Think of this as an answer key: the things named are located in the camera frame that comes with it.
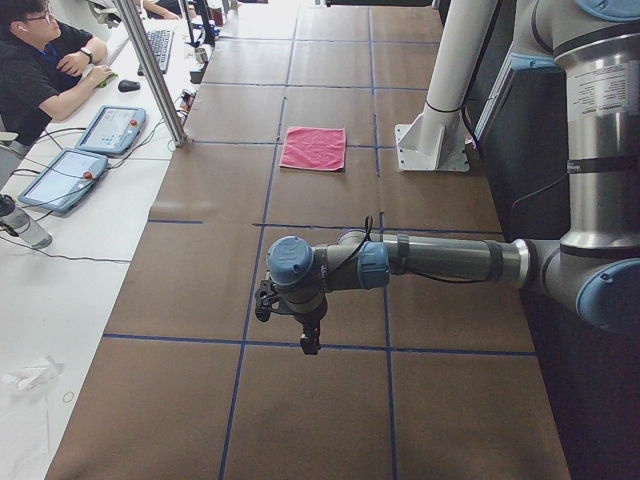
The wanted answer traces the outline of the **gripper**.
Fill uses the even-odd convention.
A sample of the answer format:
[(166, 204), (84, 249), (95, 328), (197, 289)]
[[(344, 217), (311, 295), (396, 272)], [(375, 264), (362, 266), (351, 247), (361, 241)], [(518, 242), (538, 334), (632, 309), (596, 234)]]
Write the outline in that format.
[(317, 355), (320, 351), (321, 320), (327, 313), (327, 303), (307, 313), (297, 313), (294, 318), (302, 325), (300, 346), (305, 355)]

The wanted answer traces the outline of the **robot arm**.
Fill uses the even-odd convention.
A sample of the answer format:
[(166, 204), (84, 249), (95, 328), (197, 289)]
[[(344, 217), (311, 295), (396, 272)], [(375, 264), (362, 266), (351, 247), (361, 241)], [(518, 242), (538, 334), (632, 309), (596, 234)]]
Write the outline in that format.
[(255, 314), (290, 315), (307, 354), (333, 291), (370, 290), (393, 275), (532, 287), (602, 330), (639, 331), (639, 5), (521, 1), (514, 69), (566, 75), (570, 227), (558, 240), (510, 243), (344, 233), (334, 245), (287, 236), (266, 256)]

